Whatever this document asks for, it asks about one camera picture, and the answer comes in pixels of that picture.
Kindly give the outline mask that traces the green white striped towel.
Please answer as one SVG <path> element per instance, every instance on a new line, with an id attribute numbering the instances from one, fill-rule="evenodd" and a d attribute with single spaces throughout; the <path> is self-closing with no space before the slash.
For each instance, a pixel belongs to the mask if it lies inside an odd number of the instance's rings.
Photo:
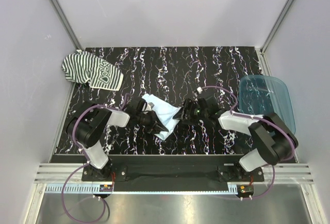
<path id="1" fill-rule="evenodd" d="M 82 50 L 69 54 L 61 65 L 67 81 L 88 84 L 95 89 L 119 91 L 123 73 L 114 65 Z"/>

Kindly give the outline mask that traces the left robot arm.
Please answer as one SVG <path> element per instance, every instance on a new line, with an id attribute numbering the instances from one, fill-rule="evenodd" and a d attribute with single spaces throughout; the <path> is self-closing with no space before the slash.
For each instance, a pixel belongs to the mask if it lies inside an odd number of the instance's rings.
<path id="1" fill-rule="evenodd" d="M 143 98 L 125 101 L 120 109 L 86 101 L 68 122 L 65 132 L 83 153 L 88 168 L 101 181 L 113 175 L 112 162 L 100 142 L 106 126 L 127 127 L 139 125 L 149 134 L 159 134 L 168 129 L 162 124 L 153 105 Z"/>

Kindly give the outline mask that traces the light blue towel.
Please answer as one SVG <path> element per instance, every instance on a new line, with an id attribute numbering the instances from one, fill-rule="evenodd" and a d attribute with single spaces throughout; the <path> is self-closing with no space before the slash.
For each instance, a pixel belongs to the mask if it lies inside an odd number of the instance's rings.
<path id="1" fill-rule="evenodd" d="M 156 134 L 160 140 L 165 141 L 179 123 L 179 120 L 173 119 L 173 117 L 180 111 L 180 108 L 172 106 L 153 94 L 144 94 L 142 98 L 148 104 L 152 103 L 154 105 L 152 110 L 155 111 L 160 122 L 167 128 L 168 131 L 161 131 Z"/>

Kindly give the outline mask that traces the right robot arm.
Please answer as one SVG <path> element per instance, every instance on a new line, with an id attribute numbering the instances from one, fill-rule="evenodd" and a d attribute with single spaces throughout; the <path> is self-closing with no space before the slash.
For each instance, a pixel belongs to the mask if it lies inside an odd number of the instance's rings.
<path id="1" fill-rule="evenodd" d="M 245 181 L 262 166 L 289 161 L 298 146 L 297 139 L 276 113 L 253 116 L 222 109 L 213 96 L 186 99 L 173 118 L 186 125 L 203 121 L 215 128 L 243 133 L 252 138 L 252 151 L 233 165 L 218 169 L 220 178 L 225 182 L 234 179 Z"/>

